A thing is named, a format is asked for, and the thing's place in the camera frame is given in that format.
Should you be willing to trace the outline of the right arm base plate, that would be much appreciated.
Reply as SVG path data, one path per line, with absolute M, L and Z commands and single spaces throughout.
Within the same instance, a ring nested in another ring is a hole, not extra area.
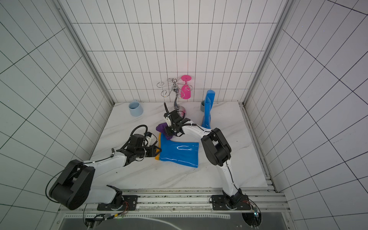
M 217 211 L 247 211 L 253 208 L 247 195 L 235 195 L 233 197 L 212 195 L 209 202 L 212 205 L 212 209 Z

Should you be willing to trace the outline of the blue rubber boot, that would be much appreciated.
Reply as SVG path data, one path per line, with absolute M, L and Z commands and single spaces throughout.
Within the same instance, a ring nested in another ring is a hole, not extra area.
M 175 142 L 167 140 L 164 134 L 159 133 L 158 143 L 162 151 L 155 157 L 156 160 L 198 167 L 198 142 Z
M 214 97 L 215 97 L 215 92 L 213 90 L 208 90 L 207 91 L 207 94 L 205 96 L 205 100 L 203 101 L 203 112 L 204 112 L 204 117 L 203 117 L 203 120 L 202 120 L 202 127 L 204 128 L 208 128 L 210 129 L 211 128 L 211 110 L 212 110 L 212 107 L 213 107 L 213 103 L 214 103 Z

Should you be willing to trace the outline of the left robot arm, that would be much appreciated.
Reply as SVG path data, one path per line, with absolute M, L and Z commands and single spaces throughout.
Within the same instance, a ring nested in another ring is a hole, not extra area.
M 108 183 L 98 185 L 96 179 L 133 162 L 156 157 L 161 152 L 157 142 L 150 132 L 132 134 L 120 149 L 112 149 L 107 158 L 87 162 L 72 160 L 54 177 L 53 185 L 47 184 L 46 196 L 69 210 L 87 204 L 100 204 L 110 210 L 124 209 L 129 203 L 124 200 L 122 191 Z

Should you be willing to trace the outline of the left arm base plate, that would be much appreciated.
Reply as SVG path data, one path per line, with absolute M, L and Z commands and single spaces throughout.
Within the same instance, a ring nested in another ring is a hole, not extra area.
M 100 203 L 97 206 L 98 211 L 134 211 L 138 203 L 137 195 L 117 195 L 109 204 Z

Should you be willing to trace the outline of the purple cloth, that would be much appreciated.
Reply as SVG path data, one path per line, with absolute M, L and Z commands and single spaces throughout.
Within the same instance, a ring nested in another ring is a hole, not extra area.
M 167 127 L 168 127 L 167 123 L 161 123 L 156 127 L 156 130 L 162 133 L 167 140 L 171 140 L 173 138 L 173 135 L 167 133 L 166 131 Z

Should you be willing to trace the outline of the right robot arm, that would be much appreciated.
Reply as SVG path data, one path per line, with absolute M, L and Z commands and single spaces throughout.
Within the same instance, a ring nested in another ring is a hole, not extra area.
M 240 203 L 244 198 L 242 190 L 235 183 L 232 166 L 232 149 L 220 129 L 208 129 L 197 125 L 188 118 L 179 116 L 176 110 L 164 114 L 167 126 L 164 133 L 169 137 L 190 135 L 201 140 L 202 147 L 209 162 L 217 167 L 221 179 L 224 201 L 229 209 Z

